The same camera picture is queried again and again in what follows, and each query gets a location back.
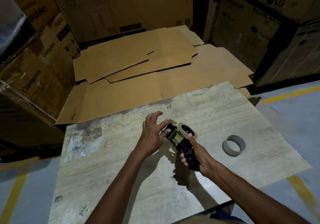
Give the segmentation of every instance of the gray floor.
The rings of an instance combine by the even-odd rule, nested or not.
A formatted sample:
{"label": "gray floor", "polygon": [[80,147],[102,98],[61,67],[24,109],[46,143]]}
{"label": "gray floor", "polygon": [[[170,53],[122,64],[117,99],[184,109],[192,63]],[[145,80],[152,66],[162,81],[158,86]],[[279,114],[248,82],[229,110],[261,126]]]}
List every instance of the gray floor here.
{"label": "gray floor", "polygon": [[[282,88],[263,93],[260,96],[262,99],[267,99],[315,86],[320,86],[320,81]],[[313,166],[313,169],[300,172],[297,176],[303,180],[318,202],[320,201],[319,102],[320,91],[316,91],[269,104],[260,101],[256,106],[286,140]],[[48,222],[59,162],[60,158],[57,157],[33,164],[12,213],[11,224],[46,224]],[[17,174],[17,168],[0,172],[1,211],[7,203]],[[299,197],[287,180],[265,186],[261,190],[288,206],[309,222],[319,223],[316,216],[320,217],[320,207],[316,203],[314,209],[310,210],[310,207],[305,205],[304,200]],[[242,218],[247,223],[253,223],[238,206],[235,206],[232,214]]]}

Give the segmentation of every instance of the person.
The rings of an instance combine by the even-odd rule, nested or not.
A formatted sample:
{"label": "person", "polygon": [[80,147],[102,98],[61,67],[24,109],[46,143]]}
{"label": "person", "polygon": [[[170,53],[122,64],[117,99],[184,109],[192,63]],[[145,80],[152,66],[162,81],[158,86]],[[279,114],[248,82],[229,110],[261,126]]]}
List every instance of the person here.
{"label": "person", "polygon": [[[172,120],[165,120],[157,124],[157,119],[162,114],[162,112],[158,111],[150,113],[146,117],[146,120],[142,124],[141,137],[136,147],[130,153],[124,166],[90,214],[86,224],[122,223],[134,182],[143,161],[163,145],[166,135],[170,133],[170,129],[161,131],[171,124]],[[206,149],[195,141],[192,134],[188,138],[200,163],[200,173],[224,191],[255,224],[309,223],[212,158]],[[181,161],[187,165],[183,153],[180,154],[180,157]],[[221,223],[221,221],[199,215],[181,223],[211,224]]]}

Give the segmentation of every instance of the black handle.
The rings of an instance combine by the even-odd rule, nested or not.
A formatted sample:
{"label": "black handle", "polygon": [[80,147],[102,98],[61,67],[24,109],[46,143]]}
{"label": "black handle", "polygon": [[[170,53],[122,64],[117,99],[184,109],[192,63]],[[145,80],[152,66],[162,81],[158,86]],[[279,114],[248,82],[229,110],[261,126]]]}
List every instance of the black handle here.
{"label": "black handle", "polygon": [[195,152],[192,148],[192,145],[190,141],[185,138],[183,139],[180,144],[177,146],[177,150],[181,151],[184,154],[184,157],[186,158],[186,162],[188,164],[188,167],[193,171],[199,171],[200,165],[199,162],[195,156]]}

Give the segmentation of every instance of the worn table surface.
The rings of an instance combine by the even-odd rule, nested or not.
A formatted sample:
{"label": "worn table surface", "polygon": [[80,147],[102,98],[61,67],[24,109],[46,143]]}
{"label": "worn table surface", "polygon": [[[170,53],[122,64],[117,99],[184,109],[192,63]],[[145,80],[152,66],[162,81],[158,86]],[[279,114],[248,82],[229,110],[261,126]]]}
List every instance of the worn table surface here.
{"label": "worn table surface", "polygon": [[[49,223],[82,224],[134,149],[142,122],[184,122],[218,161],[262,187],[310,168],[308,162],[229,82],[67,127]],[[241,136],[246,150],[230,157],[222,142]],[[168,141],[143,163],[123,223],[168,224],[229,201],[214,183],[181,165]]]}

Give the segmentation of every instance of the tape gun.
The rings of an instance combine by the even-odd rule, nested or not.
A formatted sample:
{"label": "tape gun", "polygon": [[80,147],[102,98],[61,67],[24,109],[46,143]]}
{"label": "tape gun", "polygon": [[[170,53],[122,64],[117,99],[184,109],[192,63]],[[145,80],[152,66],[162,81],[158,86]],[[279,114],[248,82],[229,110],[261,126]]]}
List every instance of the tape gun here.
{"label": "tape gun", "polygon": [[176,121],[165,127],[162,131],[165,131],[166,129],[171,130],[166,138],[178,151],[184,154],[188,167],[191,170],[199,171],[199,162],[195,156],[193,147],[188,140],[189,133],[192,133],[194,139],[197,139],[198,135],[186,124],[177,123]]}

